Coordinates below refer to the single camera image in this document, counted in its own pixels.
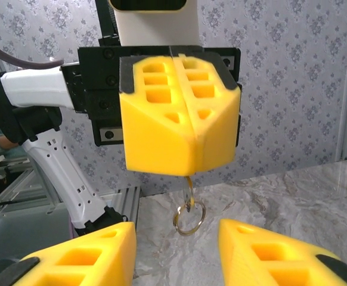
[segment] screw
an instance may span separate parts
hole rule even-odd
[[[100,101],[100,108],[107,109],[109,107],[109,103],[107,101]]]
[[[106,137],[106,139],[110,140],[114,138],[114,133],[112,131],[106,131],[104,136]]]
[[[109,86],[114,86],[114,85],[116,85],[116,82],[117,82],[117,80],[116,80],[116,77],[114,77],[114,76],[108,76],[108,77],[106,78],[106,83],[107,83]]]
[[[79,83],[82,83],[82,78],[81,78],[80,75],[79,75],[79,76],[75,76],[75,77],[73,78],[73,84],[74,84],[74,85],[77,85],[77,84],[79,84]]]
[[[103,56],[105,57],[105,58],[108,58],[108,59],[111,59],[111,58],[113,58],[114,57],[114,52],[113,52],[113,50],[112,49],[105,49],[104,51],[103,51]]]
[[[229,58],[224,58],[222,61],[224,62],[224,64],[225,64],[227,67],[230,67],[231,61],[229,60]]]

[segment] black bracket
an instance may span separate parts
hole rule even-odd
[[[125,216],[116,212],[112,207],[105,207],[104,211],[105,212],[95,222],[89,221],[85,224],[85,228],[76,228],[77,234],[82,236],[125,221]]]
[[[120,46],[114,10],[108,0],[95,0],[102,38],[100,46]]]
[[[194,55],[207,60],[218,57],[238,82],[241,51],[237,48],[202,48],[200,46],[99,46],[78,49],[79,63],[61,69],[78,113],[87,113],[97,146],[122,144],[116,136],[122,128],[119,102],[120,59],[134,56]]]

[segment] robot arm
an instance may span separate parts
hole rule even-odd
[[[196,0],[109,2],[115,8],[121,46],[79,48],[79,63],[53,69],[0,73],[0,127],[47,174],[79,234],[123,218],[95,195],[69,153],[60,131],[59,107],[88,114],[97,146],[122,144],[121,59],[181,54],[206,58],[211,52],[224,61],[221,69],[229,70],[232,82],[238,81],[238,49],[199,46]]]

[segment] rectangular hole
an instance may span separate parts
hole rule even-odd
[[[85,276],[83,274],[47,274],[35,286],[80,286]]]
[[[207,119],[208,116],[210,116],[212,110],[210,109],[201,109],[201,110],[197,110],[197,114],[199,115],[199,118],[204,120]]]
[[[171,103],[170,89],[148,89],[145,91],[147,101],[150,103]]]
[[[183,63],[183,67],[186,70],[198,68],[198,64],[196,60],[183,60],[182,63]]]
[[[104,234],[101,237],[103,237],[103,238],[112,238],[112,237],[115,237],[115,236],[116,236],[116,231],[110,231],[109,233]]]
[[[277,243],[260,243],[252,245],[253,251],[263,261],[289,260],[285,246]]]
[[[196,98],[212,98],[215,97],[214,85],[193,85],[193,95]]]
[[[145,76],[144,77],[144,84],[145,85],[167,85],[168,84],[168,77],[167,76],[161,76],[161,75]]]
[[[254,230],[250,229],[250,228],[247,228],[245,226],[242,226],[242,225],[239,225],[237,227],[237,231],[241,234],[252,234],[254,233]]]
[[[164,73],[166,71],[163,63],[148,64],[143,67],[144,73]]]
[[[94,265],[101,255],[102,250],[97,248],[76,248],[66,253],[57,265],[83,266]]]
[[[269,270],[278,286],[307,286],[310,284],[310,274],[307,269],[276,269]]]
[[[209,79],[208,73],[187,73],[187,78],[189,81]]]
[[[165,116],[175,123],[180,123],[180,117],[178,113],[168,113]]]

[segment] yellow foam pad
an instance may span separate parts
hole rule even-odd
[[[226,286],[347,286],[316,258],[335,254],[236,220],[220,221],[219,252]]]
[[[148,57],[133,74],[134,93],[120,93],[128,170],[190,176],[234,160],[241,90],[212,63]]]
[[[136,250],[134,223],[118,223],[28,255],[41,261],[14,285],[131,286]]]

